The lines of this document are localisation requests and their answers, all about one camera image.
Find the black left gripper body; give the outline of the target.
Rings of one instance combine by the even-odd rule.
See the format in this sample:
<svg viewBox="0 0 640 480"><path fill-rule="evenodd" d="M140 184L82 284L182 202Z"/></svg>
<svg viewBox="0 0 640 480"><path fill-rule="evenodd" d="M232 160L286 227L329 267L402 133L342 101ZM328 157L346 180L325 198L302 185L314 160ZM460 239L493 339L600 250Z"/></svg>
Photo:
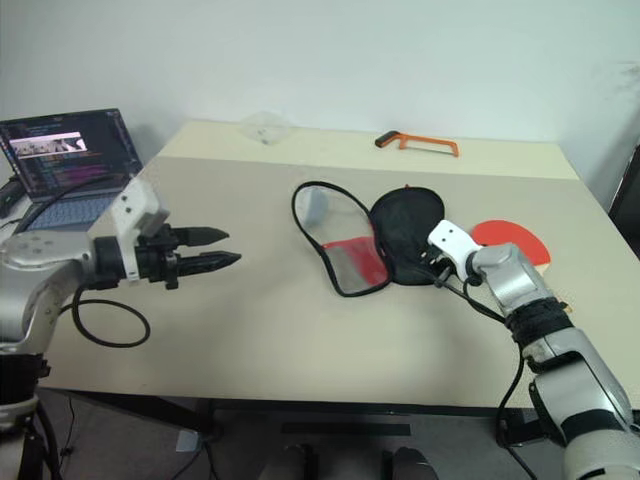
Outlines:
<svg viewBox="0 0 640 480"><path fill-rule="evenodd" d="M167 290L177 289L179 239L172 227L163 224L152 236L139 236L137 242L135 255L139 277L150 283L163 282Z"/></svg>

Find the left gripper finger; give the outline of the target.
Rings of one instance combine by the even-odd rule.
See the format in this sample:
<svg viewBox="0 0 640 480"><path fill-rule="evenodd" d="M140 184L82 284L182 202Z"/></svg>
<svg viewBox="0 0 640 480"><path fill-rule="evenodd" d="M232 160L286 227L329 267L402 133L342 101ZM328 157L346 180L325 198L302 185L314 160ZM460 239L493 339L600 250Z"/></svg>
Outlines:
<svg viewBox="0 0 640 480"><path fill-rule="evenodd" d="M180 257L177 260L178 277L199 275L224 269L239 261L242 256L227 251L203 252L196 256Z"/></svg>
<svg viewBox="0 0 640 480"><path fill-rule="evenodd" d="M178 245L205 246L227 239L229 234L213 227L185 227L172 230Z"/></svg>

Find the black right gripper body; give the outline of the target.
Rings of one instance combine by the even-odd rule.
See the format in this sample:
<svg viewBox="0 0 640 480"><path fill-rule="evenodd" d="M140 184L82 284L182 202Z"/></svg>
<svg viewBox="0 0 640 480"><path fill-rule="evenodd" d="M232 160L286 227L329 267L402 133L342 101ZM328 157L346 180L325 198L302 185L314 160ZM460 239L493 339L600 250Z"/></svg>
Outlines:
<svg viewBox="0 0 640 480"><path fill-rule="evenodd" d="M449 278L456 273L451 259L435 245L427 245L421 252L418 264L418 274L425 285L443 288Z"/></svg>

